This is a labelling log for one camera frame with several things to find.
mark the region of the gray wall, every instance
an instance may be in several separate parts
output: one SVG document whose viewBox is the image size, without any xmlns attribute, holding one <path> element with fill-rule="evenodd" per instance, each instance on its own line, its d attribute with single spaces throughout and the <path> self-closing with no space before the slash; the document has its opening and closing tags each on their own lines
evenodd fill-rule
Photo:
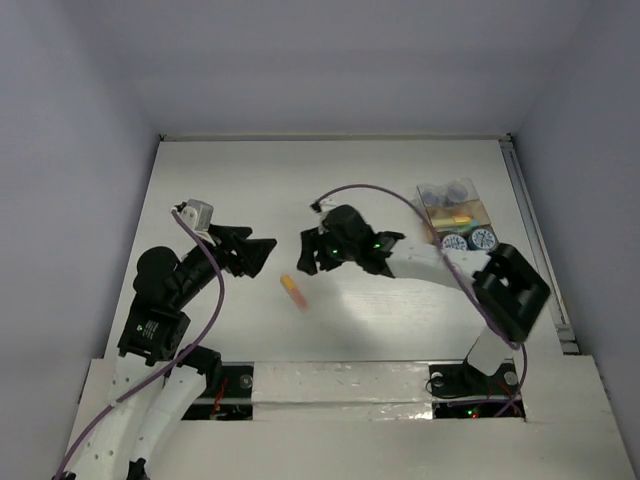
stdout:
<svg viewBox="0 0 640 480">
<path fill-rule="evenodd" d="M 517 148 L 578 340 L 640 472 L 640 2 L 598 0 Z"/>
<path fill-rule="evenodd" d="M 157 146 L 85 4 L 0 3 L 6 479 L 51 478 L 61 458 L 89 359 L 104 350 Z"/>
<path fill-rule="evenodd" d="M 589 0 L 91 0 L 162 133 L 514 131 Z"/>
</svg>

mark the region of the white table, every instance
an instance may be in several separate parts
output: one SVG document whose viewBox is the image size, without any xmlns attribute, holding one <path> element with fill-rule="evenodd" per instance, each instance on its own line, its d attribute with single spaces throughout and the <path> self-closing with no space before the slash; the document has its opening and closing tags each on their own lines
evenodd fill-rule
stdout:
<svg viewBox="0 0 640 480">
<path fill-rule="evenodd" d="M 301 230 L 317 224 L 309 204 L 347 183 L 373 183 L 413 196 L 422 182 L 470 177 L 499 239 L 533 263 L 497 141 L 318 141 L 161 143 L 104 360 L 96 361 L 75 431 L 98 409 L 116 344 L 134 296 L 137 258 L 166 245 L 178 255 L 191 240 L 169 215 L 188 198 L 215 207 L 213 223 L 248 225 L 278 246 L 256 279 L 227 280 L 221 317 L 203 345 L 225 361 L 398 361 L 460 359 L 482 328 L 453 289 L 365 274 L 353 266 L 307 277 L 295 269 Z M 415 214 L 382 193 L 350 191 L 374 229 L 422 238 Z M 291 274 L 307 297 L 301 313 L 279 283 Z M 185 311 L 185 342 L 217 300 L 211 282 Z M 176 478 L 575 478 L 631 479 L 633 474 L 593 362 L 562 355 L 543 311 L 528 342 L 523 396 L 528 423 L 517 419 L 320 422 L 182 422 L 163 468 Z"/>
</svg>

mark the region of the wall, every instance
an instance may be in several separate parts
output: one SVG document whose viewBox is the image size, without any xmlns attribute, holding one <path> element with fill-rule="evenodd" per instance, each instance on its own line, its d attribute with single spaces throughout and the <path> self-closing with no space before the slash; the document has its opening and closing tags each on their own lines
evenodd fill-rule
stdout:
<svg viewBox="0 0 640 480">
<path fill-rule="evenodd" d="M 514 131 L 589 0 L 91 0 L 162 133 Z"/>
<path fill-rule="evenodd" d="M 157 135 L 82 0 L 0 3 L 0 465 L 51 478 L 106 333 Z"/>
<path fill-rule="evenodd" d="M 640 472 L 640 3 L 593 3 L 517 134 L 578 340 L 595 356 Z"/>
</svg>

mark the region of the cable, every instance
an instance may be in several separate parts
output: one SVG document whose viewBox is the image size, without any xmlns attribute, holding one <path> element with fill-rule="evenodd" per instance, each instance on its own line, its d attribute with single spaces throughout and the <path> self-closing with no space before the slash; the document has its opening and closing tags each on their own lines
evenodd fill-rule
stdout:
<svg viewBox="0 0 640 480">
<path fill-rule="evenodd" d="M 132 387 L 130 390 L 127 390 L 124 394 L 118 397 L 116 399 L 116 403 L 123 403 L 127 401 L 129 398 L 133 397 L 140 390 L 142 390 L 143 388 L 145 388 L 147 385 L 154 382 L 158 378 L 162 377 L 169 370 L 175 367 L 178 363 L 184 360 L 185 357 L 189 355 L 198 346 L 198 344 L 204 339 L 204 337 L 207 336 L 207 334 L 211 330 L 211 327 L 213 327 L 213 324 L 218 319 L 218 316 L 220 315 L 220 310 L 222 309 L 225 288 L 224 288 L 224 280 L 222 279 L 222 271 L 220 270 L 220 267 L 218 266 L 216 259 L 213 258 L 213 255 L 211 255 L 211 252 L 209 252 L 209 249 L 205 246 L 204 242 L 200 239 L 200 237 L 198 237 L 198 235 L 196 235 L 193 231 L 191 231 L 191 229 L 182 221 L 182 219 L 178 215 L 178 212 L 175 209 L 171 211 L 171 215 L 173 216 L 174 220 L 178 223 L 178 225 L 187 233 L 187 235 L 189 235 L 193 239 L 193 241 L 196 242 L 196 245 L 200 247 L 200 250 L 202 250 L 205 257 L 207 257 L 207 260 L 209 260 L 209 263 L 211 263 L 211 266 L 213 267 L 214 272 L 216 272 L 216 277 L 218 277 L 218 283 L 220 284 L 220 291 L 218 293 L 218 304 L 216 305 L 216 308 L 213 312 L 213 315 L 211 316 L 211 319 L 202 329 L 202 332 L 200 332 L 200 335 L 198 335 L 192 343 L 190 343 L 178 356 L 176 356 L 173 360 L 167 363 L 164 367 L 152 373 L 147 378 L 145 378 L 142 382 L 140 382 L 138 385 Z M 91 433 L 91 431 L 96 427 L 96 425 L 98 425 L 113 409 L 114 407 L 111 405 L 105 407 L 104 410 L 102 410 L 98 415 L 96 415 L 96 417 L 91 422 L 89 422 L 89 425 L 85 427 L 85 429 L 80 433 L 80 435 L 78 435 L 78 438 L 76 438 L 76 441 L 73 442 L 73 444 L 71 445 L 71 447 L 69 447 L 69 450 L 67 451 L 65 456 L 62 458 L 60 462 L 60 466 L 58 467 L 58 470 L 56 471 L 56 474 L 54 475 L 53 480 L 62 479 L 62 475 L 64 474 L 64 469 L 69 463 L 69 460 L 71 460 L 71 457 L 73 456 L 73 454 L 76 452 L 76 450 L 78 450 L 80 445 L 82 445 L 84 440 Z"/>
<path fill-rule="evenodd" d="M 493 319 L 489 316 L 489 314 L 484 310 L 484 308 L 482 308 L 482 305 L 480 305 L 480 302 L 478 302 L 478 300 L 476 299 L 476 296 L 473 293 L 473 291 L 465 284 L 464 280 L 462 279 L 462 276 L 458 273 L 455 265 L 444 252 L 444 249 L 442 248 L 442 242 L 440 241 L 440 237 L 438 237 L 438 232 L 436 231 L 434 226 L 431 224 L 431 221 L 429 220 L 429 217 L 427 216 L 426 212 L 423 212 L 422 210 L 420 210 L 418 207 L 416 207 L 413 203 L 411 203 L 405 197 L 403 197 L 399 193 L 394 192 L 393 190 L 389 190 L 388 188 L 380 187 L 378 185 L 370 185 L 368 183 L 353 183 L 349 185 L 343 185 L 342 187 L 337 187 L 337 188 L 334 188 L 333 190 L 330 190 L 329 192 L 320 196 L 314 203 L 319 204 L 322 200 L 324 200 L 327 197 L 330 197 L 334 193 L 342 192 L 345 190 L 351 190 L 354 188 L 365 188 L 369 190 L 377 190 L 379 192 L 386 193 L 387 195 L 391 195 L 392 197 L 408 205 L 409 208 L 411 208 L 420 217 L 420 219 L 424 222 L 424 224 L 429 229 L 429 233 L 431 233 L 431 236 L 433 237 L 433 243 L 438 249 L 438 253 L 442 258 L 442 261 L 444 262 L 446 267 L 449 269 L 449 271 L 453 275 L 453 278 L 456 280 L 456 283 L 460 287 L 460 290 L 462 290 L 462 292 L 465 294 L 467 299 L 469 299 L 469 301 L 475 307 L 478 313 L 480 313 L 480 315 L 486 322 L 487 326 L 493 331 L 493 333 L 495 333 L 500 338 L 502 338 L 502 340 L 507 345 L 509 345 L 511 349 L 513 350 L 518 350 L 519 348 L 522 349 L 522 359 L 523 359 L 522 377 L 520 378 L 520 382 L 518 383 L 518 387 L 516 388 L 513 396 L 507 401 L 504 407 L 502 407 L 500 411 L 495 415 L 496 417 L 499 417 L 504 412 L 506 412 L 510 406 L 512 406 L 516 402 L 516 398 L 520 394 L 520 391 L 522 390 L 522 386 L 524 385 L 524 380 L 527 376 L 527 364 L 528 364 L 527 350 L 525 349 L 524 344 L 518 345 L 511 342 L 507 338 L 507 336 L 500 330 L 498 325 L 496 325 L 496 322 L 494 322 Z"/>
</svg>

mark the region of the orange object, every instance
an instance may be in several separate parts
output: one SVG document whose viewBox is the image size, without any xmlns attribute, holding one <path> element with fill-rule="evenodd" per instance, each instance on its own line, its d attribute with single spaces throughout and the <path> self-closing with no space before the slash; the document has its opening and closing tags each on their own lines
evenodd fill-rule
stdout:
<svg viewBox="0 0 640 480">
<path fill-rule="evenodd" d="M 293 300 L 300 310 L 306 310 L 309 307 L 307 299 L 304 298 L 300 290 L 298 290 L 298 286 L 295 284 L 291 276 L 282 275 L 280 277 L 280 283 L 291 297 L 291 300 Z"/>
</svg>

